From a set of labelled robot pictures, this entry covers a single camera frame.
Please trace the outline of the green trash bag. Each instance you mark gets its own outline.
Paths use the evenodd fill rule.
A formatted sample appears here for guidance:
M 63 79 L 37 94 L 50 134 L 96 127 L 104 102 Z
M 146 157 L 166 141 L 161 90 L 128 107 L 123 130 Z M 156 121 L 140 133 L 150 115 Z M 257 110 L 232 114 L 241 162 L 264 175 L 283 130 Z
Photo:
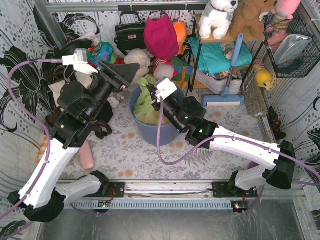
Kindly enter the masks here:
M 157 126 L 159 123 L 160 112 L 155 111 L 151 105 L 152 98 L 146 85 L 156 83 L 156 79 L 153 76 L 146 75 L 142 77 L 139 81 L 139 90 L 141 93 L 138 94 L 138 99 L 134 104 L 133 115 L 134 117 L 147 125 Z

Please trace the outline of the cream canvas tote bag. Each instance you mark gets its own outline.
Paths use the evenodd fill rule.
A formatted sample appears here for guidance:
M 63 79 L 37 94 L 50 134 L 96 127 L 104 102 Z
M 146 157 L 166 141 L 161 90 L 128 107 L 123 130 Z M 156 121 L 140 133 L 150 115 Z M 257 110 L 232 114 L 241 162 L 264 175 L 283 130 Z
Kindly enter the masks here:
M 65 75 L 63 75 L 63 78 L 49 85 L 49 88 L 53 93 L 53 99 L 56 107 L 60 106 L 58 104 L 58 98 L 61 95 L 61 90 L 63 86 L 66 83 L 71 82 L 72 80 L 81 83 L 85 88 L 87 88 L 92 83 L 92 78 L 90 77 L 90 75 L 82 72 L 74 71 L 69 77 L 66 77 Z

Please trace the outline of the colourful printed bag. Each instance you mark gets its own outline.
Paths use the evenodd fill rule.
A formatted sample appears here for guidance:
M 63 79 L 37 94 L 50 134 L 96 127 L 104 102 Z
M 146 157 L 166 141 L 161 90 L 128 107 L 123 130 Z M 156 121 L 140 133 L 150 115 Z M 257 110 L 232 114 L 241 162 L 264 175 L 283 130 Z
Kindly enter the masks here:
M 97 46 L 86 50 L 88 63 L 94 68 L 102 68 L 100 61 L 114 64 L 117 60 L 113 46 L 108 42 L 99 42 Z

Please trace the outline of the magenta cloth bag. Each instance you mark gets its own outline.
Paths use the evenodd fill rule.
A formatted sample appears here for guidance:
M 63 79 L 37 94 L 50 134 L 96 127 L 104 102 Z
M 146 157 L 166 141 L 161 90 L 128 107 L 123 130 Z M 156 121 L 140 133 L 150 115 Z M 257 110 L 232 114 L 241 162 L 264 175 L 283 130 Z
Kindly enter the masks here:
M 143 37 L 148 51 L 158 59 L 171 60 L 179 52 L 177 34 L 167 14 L 157 20 L 148 18 Z

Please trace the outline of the red cloth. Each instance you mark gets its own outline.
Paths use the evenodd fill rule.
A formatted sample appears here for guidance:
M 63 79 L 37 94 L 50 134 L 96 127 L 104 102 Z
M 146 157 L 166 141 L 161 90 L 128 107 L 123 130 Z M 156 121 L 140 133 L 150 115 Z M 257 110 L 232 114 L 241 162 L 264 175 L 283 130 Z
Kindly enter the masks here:
M 118 58 L 115 62 L 115 65 L 124 65 L 125 64 L 125 60 L 123 58 Z

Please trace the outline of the white plush sheep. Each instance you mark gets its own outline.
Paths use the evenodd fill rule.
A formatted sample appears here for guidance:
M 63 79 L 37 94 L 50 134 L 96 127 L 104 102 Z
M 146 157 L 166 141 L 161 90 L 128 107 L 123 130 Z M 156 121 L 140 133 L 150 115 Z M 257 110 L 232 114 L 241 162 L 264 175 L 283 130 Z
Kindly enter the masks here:
M 140 65 L 137 71 L 134 81 L 138 81 L 149 73 L 149 66 L 151 64 L 151 59 L 148 54 L 143 49 L 133 49 L 124 57 L 125 64 L 138 63 Z

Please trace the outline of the pink plush doll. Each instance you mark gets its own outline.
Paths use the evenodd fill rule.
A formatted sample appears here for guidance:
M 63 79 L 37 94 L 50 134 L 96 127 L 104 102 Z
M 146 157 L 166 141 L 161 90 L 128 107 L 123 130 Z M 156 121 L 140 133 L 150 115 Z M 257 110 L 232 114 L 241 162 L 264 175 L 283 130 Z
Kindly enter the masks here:
M 174 65 L 171 61 L 156 58 L 154 61 L 153 77 L 156 80 L 162 78 L 168 78 L 171 80 L 173 77 L 178 75 L 178 71 L 175 70 Z

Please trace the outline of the white shoe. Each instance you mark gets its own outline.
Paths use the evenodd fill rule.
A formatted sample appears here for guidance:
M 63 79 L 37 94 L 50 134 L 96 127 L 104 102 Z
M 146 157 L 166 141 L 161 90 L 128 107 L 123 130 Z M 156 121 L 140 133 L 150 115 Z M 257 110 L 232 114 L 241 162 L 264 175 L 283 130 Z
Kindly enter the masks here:
M 223 79 L 215 79 L 214 77 L 205 75 L 201 71 L 198 71 L 196 73 L 195 79 L 201 84 L 205 85 L 211 92 L 213 92 L 216 95 L 221 94 L 221 92 L 225 89 L 225 85 L 227 83 L 227 77 Z M 243 83 L 243 78 L 240 71 L 238 71 L 236 74 L 232 75 L 228 94 L 238 95 L 240 92 L 240 87 L 242 83 Z

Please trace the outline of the black round hat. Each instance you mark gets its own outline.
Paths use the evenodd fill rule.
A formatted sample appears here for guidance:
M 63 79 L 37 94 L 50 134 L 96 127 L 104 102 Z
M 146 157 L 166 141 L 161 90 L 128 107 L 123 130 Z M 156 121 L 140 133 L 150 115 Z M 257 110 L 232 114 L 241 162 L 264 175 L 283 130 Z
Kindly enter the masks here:
M 61 59 L 63 56 L 70 56 L 75 53 L 76 49 L 89 49 L 93 47 L 93 41 L 89 39 L 77 39 L 69 44 L 67 44 L 65 47 L 63 47 L 61 50 L 54 50 L 54 56 L 55 59 Z

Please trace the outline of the wooden metal shelf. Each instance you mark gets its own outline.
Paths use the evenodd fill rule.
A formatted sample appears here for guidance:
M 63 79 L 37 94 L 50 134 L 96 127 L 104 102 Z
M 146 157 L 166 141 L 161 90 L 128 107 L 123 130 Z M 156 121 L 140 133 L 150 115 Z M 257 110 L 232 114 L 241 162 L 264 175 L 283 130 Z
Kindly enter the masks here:
M 221 39 L 215 39 L 212 35 L 208 38 L 208 39 L 202 39 L 201 37 L 199 37 L 197 34 L 199 33 L 199 22 L 200 22 L 200 18 L 201 18 L 201 14 L 196 14 L 194 16 L 194 20 L 193 22 L 193 27 L 192 27 L 192 34 L 190 35 L 191 37 L 195 37 L 199 40 L 199 46 L 197 48 L 197 54 L 194 53 L 194 51 L 192 50 L 191 47 L 189 47 L 189 52 L 188 52 L 188 64 L 193 63 L 193 67 L 194 67 L 194 73 L 192 75 L 192 77 L 190 78 L 190 81 L 188 83 L 188 90 L 190 93 L 193 92 L 193 90 L 199 90 L 199 89 L 206 89 L 205 85 L 200 83 L 199 81 L 197 81 L 196 79 L 196 73 L 198 70 L 198 66 L 199 66 L 199 59 L 200 59 L 200 54 L 203 48 L 203 45 L 205 44 L 209 44 L 209 43 L 228 43 L 228 42 L 235 42 L 237 40 L 237 38 L 232 37 L 231 35 L 231 30 L 229 29 L 227 34 L 221 38 Z M 258 56 L 259 51 L 261 50 L 264 41 L 265 41 L 265 36 L 259 36 L 259 37 L 254 37 L 250 31 L 249 27 L 245 27 L 242 31 L 242 33 L 244 34 L 243 37 L 243 41 L 245 42 L 249 42 L 249 41 L 261 41 L 260 47 L 257 50 L 254 58 L 251 61 L 250 67 L 252 67 L 253 62 L 255 61 L 255 59 Z

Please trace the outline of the pink case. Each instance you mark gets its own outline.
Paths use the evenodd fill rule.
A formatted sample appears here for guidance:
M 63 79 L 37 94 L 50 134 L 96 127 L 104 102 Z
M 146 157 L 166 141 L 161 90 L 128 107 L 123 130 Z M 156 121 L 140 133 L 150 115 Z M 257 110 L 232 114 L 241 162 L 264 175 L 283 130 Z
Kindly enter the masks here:
M 82 168 L 86 171 L 91 170 L 95 166 L 95 160 L 90 143 L 87 140 L 83 143 L 78 153 Z

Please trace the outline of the orange checkered cloth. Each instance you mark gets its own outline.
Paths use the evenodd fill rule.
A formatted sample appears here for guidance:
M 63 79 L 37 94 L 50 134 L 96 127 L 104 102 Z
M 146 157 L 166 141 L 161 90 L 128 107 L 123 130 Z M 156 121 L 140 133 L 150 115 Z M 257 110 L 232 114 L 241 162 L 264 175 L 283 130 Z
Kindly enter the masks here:
M 41 143 L 41 146 L 40 146 L 40 150 L 37 154 L 37 163 L 39 163 L 42 159 L 42 157 L 44 156 L 45 152 L 46 152 L 46 149 L 48 147 L 48 138 L 47 136 L 44 136 L 43 137 L 43 141 Z

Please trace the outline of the brown teddy bear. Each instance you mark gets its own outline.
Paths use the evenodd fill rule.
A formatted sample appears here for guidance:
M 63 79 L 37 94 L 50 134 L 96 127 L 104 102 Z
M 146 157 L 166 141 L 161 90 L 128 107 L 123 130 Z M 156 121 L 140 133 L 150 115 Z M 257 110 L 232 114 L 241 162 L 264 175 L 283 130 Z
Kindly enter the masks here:
M 262 39 L 264 37 L 264 23 L 260 20 L 260 16 L 274 10 L 277 2 L 277 0 L 244 0 L 240 2 L 233 14 L 230 26 L 231 36 L 237 38 L 245 28 L 248 28 L 254 39 Z

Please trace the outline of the silver foil pouch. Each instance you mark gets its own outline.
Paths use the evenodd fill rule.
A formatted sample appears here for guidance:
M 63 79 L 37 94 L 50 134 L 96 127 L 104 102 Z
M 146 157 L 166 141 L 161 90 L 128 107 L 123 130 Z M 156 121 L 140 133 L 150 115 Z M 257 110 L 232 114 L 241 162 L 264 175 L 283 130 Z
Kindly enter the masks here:
M 311 41 L 312 38 L 309 36 L 301 34 L 289 35 L 282 41 L 273 55 L 275 64 L 281 65 L 299 58 Z

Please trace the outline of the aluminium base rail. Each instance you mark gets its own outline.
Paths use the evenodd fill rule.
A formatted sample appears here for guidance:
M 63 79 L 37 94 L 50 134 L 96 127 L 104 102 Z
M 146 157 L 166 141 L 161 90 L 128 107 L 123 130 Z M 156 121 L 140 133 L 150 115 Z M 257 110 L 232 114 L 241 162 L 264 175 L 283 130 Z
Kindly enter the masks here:
M 111 180 L 108 190 L 94 193 L 92 198 L 123 199 L 249 199 L 253 200 L 262 193 L 266 199 L 288 200 L 306 197 L 301 186 L 294 184 L 289 190 L 278 189 L 269 185 L 253 187 L 248 191 L 238 190 L 233 194 L 228 182 L 223 180 Z

